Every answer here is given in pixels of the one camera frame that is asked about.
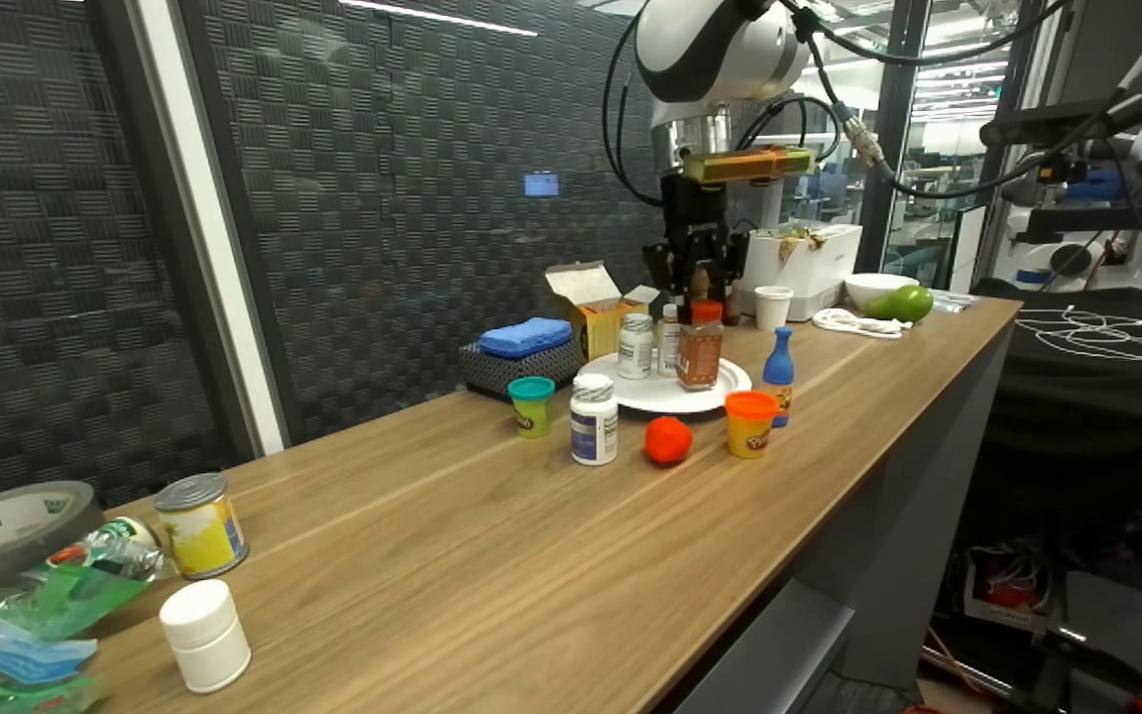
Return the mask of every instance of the orange ball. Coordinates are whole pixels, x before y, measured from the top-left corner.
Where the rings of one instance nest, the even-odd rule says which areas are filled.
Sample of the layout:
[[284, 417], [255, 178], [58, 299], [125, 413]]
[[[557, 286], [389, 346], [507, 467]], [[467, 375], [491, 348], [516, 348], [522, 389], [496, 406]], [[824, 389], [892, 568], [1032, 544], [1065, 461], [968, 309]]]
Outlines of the orange ball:
[[654, 417], [644, 426], [644, 461], [656, 467], [681, 466], [688, 455], [693, 432], [676, 417]]

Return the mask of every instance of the green cup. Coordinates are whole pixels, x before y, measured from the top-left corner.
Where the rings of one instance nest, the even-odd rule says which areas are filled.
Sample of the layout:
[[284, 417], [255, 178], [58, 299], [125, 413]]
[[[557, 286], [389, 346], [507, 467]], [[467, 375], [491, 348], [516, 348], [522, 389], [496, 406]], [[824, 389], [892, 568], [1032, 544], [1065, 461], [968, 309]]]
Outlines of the green cup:
[[552, 379], [525, 375], [525, 379], [507, 381], [507, 406], [516, 406], [516, 426], [522, 432], [545, 432], [552, 396], [555, 396]]

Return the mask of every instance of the wooden table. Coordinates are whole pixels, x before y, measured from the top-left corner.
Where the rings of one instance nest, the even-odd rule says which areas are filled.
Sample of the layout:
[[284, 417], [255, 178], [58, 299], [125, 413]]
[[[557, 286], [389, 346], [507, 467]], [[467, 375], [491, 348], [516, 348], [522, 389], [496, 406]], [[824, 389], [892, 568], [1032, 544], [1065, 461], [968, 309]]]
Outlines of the wooden table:
[[[100, 633], [104, 709], [603, 714], [672, 701], [672, 685], [693, 701], [693, 671], [734, 656], [726, 633], [795, 577], [802, 544], [884, 473], [962, 375], [1000, 375], [1009, 313], [979, 301], [898, 340], [802, 326], [795, 413], [759, 461], [734, 461], [709, 417], [676, 467], [639, 455], [643, 422], [622, 426], [614, 466], [584, 467], [566, 455], [566, 396], [545, 436], [516, 436], [507, 406], [449, 392], [243, 466], [228, 499], [255, 557], [224, 581], [248, 671], [207, 700], [182, 689], [155, 622], [169, 581]], [[726, 346], [748, 375], [766, 348], [766, 332]], [[934, 519], [946, 533], [929, 552], [942, 557], [952, 519]], [[818, 547], [804, 584], [857, 611], [865, 584], [840, 593], [832, 565], [843, 560]], [[840, 652], [857, 652], [857, 626], [843, 619]]]

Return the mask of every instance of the yellow cup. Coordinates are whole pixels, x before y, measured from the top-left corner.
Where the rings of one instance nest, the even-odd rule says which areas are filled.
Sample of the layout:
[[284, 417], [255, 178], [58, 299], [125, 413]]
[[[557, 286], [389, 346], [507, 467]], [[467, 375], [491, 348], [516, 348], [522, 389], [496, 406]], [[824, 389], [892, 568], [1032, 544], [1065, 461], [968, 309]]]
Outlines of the yellow cup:
[[555, 381], [552, 379], [516, 379], [507, 381], [507, 400], [516, 409], [516, 426], [522, 432], [545, 432], [545, 406], [555, 396]]
[[770, 445], [777, 396], [748, 389], [726, 396], [726, 432], [736, 461], [757, 461]]

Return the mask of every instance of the white plate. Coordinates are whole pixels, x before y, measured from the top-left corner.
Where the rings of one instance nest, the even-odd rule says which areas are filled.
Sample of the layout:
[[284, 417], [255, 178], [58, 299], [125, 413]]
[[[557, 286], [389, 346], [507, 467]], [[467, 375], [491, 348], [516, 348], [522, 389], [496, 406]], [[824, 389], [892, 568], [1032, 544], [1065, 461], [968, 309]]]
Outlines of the white plate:
[[619, 406], [635, 413], [712, 413], [726, 406], [726, 392], [753, 389], [753, 379], [744, 379], [740, 364], [734, 363], [720, 363], [716, 387], [704, 392], [685, 392], [672, 375], [622, 381], [614, 379], [614, 364], [619, 357], [607, 355], [607, 357], [586, 363], [578, 375], [607, 375], [614, 381]]

